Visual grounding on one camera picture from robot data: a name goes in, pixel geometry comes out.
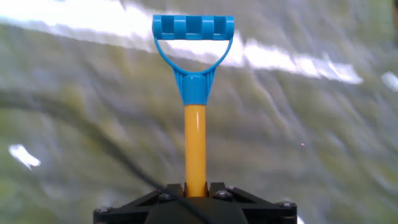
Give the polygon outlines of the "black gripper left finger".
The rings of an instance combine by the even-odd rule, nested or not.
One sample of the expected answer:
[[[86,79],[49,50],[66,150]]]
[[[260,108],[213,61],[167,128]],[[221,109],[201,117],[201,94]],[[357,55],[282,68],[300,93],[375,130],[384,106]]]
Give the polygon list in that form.
[[[129,202],[121,207],[97,208],[93,212],[93,223],[120,223],[120,224],[164,224],[178,223],[176,216],[176,203],[171,203],[171,208],[166,208],[163,203],[172,202],[174,199],[161,192],[152,192]]]

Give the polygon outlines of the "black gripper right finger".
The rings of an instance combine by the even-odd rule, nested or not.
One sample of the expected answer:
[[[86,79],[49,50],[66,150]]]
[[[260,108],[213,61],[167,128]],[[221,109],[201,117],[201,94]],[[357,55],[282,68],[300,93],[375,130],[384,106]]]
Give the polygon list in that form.
[[[216,223],[297,224],[297,205],[284,201],[272,203],[222,182],[211,183],[206,211]]]

